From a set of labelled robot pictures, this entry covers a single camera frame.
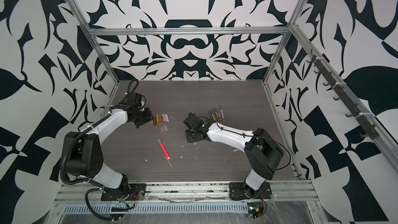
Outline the red marker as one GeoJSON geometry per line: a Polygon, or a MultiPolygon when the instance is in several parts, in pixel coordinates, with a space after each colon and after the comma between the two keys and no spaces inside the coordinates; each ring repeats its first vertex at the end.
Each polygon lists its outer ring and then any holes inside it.
{"type": "Polygon", "coordinates": [[[165,158],[166,158],[167,160],[170,160],[171,157],[170,157],[170,155],[169,155],[167,149],[165,148],[163,142],[162,142],[160,139],[158,139],[158,143],[159,143],[159,145],[160,145],[160,147],[161,147],[161,149],[162,149],[162,151],[163,151],[163,154],[164,154],[165,158]]]}

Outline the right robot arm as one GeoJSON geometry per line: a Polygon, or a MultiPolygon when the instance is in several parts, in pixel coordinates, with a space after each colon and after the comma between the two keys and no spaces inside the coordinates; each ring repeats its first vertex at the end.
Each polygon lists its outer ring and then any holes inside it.
{"type": "Polygon", "coordinates": [[[245,153],[251,170],[242,183],[229,183],[229,197],[233,201],[270,199],[272,190],[269,181],[278,170],[288,167],[292,162],[289,150],[262,128],[239,130],[206,117],[198,117],[195,113],[189,113],[183,123],[187,127],[185,134],[188,143],[222,143],[245,153]]]}

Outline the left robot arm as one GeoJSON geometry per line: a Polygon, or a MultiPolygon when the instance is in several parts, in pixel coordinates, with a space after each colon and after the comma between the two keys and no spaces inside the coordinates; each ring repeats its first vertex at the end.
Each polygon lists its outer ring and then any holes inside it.
{"type": "Polygon", "coordinates": [[[93,185],[93,188],[85,193],[85,203],[93,216],[105,222],[115,223],[121,220],[123,215],[101,215],[90,204],[90,193],[111,194],[124,205],[123,209],[126,212],[135,207],[134,203],[126,202],[132,193],[127,176],[106,165],[102,143],[125,123],[132,122],[139,128],[152,120],[153,114],[146,106],[145,96],[135,91],[138,85],[137,79],[131,80],[123,99],[111,106],[104,117],[81,131],[68,133],[64,138],[59,162],[61,181],[64,185],[93,185]]]}

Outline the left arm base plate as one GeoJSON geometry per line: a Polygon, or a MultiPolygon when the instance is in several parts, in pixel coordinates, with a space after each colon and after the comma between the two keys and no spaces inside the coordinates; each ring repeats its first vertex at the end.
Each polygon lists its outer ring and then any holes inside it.
{"type": "Polygon", "coordinates": [[[127,187],[120,187],[118,189],[104,189],[101,196],[102,201],[117,201],[123,199],[126,201],[135,201],[143,198],[146,194],[145,183],[133,183],[127,187]]]}

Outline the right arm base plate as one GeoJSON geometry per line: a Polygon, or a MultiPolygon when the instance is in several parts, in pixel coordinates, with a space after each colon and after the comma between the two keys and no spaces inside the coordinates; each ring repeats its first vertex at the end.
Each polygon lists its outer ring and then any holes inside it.
{"type": "Polygon", "coordinates": [[[229,197],[233,201],[249,199],[270,199],[272,190],[270,184],[264,182],[258,190],[254,190],[242,183],[229,183],[229,197]]]}

